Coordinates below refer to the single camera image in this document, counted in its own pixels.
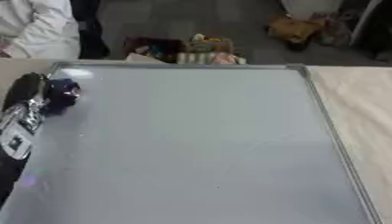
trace table surface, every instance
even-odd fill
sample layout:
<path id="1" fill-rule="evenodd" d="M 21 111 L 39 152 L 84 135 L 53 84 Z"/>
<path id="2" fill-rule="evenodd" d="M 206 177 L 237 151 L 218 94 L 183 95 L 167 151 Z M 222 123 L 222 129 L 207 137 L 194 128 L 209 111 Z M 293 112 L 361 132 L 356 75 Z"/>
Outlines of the table surface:
<path id="1" fill-rule="evenodd" d="M 52 64 L 43 59 L 0 59 L 0 101 L 21 74 L 47 73 Z M 392 223 L 392 68 L 308 68 L 374 205 L 383 221 Z"/>

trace gray floor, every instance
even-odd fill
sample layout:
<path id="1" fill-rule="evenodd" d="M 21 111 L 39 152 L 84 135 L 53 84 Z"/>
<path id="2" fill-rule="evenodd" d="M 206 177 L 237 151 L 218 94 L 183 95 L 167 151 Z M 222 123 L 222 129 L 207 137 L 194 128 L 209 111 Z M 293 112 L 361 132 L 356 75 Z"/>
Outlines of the gray floor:
<path id="1" fill-rule="evenodd" d="M 304 63 L 321 66 L 389 66 L 352 49 L 311 44 L 289 52 L 263 27 L 284 11 L 278 0 L 103 0 L 100 17 L 111 59 L 122 59 L 126 36 L 189 39 L 195 33 L 231 38 L 250 64 Z"/>

